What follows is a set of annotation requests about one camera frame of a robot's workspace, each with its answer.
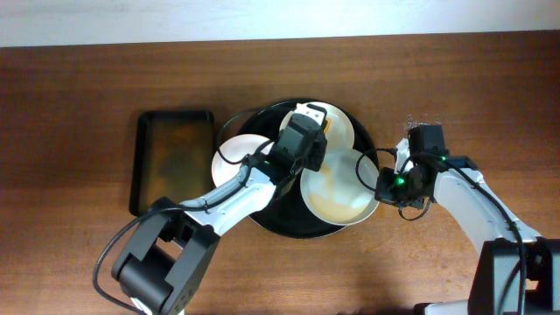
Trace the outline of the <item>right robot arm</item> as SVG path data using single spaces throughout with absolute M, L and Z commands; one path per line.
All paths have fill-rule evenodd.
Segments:
M 383 168 L 375 188 L 381 203 L 451 214 L 479 254 L 466 300 L 416 304 L 415 314 L 557 314 L 559 241 L 519 220 L 485 183 L 468 157 L 417 153 L 408 171 Z

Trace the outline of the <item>grey-white plate with ketchup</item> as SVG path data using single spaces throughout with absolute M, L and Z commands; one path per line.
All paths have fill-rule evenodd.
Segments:
M 303 170 L 300 192 L 305 205 L 320 220 L 347 226 L 370 217 L 380 202 L 372 191 L 379 171 L 355 149 L 325 155 L 319 171 Z

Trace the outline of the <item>green and orange sponge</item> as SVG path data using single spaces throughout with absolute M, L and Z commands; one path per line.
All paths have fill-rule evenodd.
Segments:
M 325 128 L 324 128 L 324 134 L 325 135 L 328 134 L 328 131 L 329 131 L 331 125 L 332 125 L 332 119 L 331 118 L 326 118 L 325 119 Z

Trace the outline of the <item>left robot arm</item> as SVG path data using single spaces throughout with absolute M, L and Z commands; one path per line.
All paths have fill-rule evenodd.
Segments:
M 138 314 L 179 314 L 194 292 L 221 237 L 245 217 L 289 191 L 303 170 L 320 168 L 326 151 L 326 117 L 309 109 L 291 115 L 269 153 L 244 158 L 238 173 L 197 198 L 158 200 L 129 224 L 133 234 L 111 275 Z

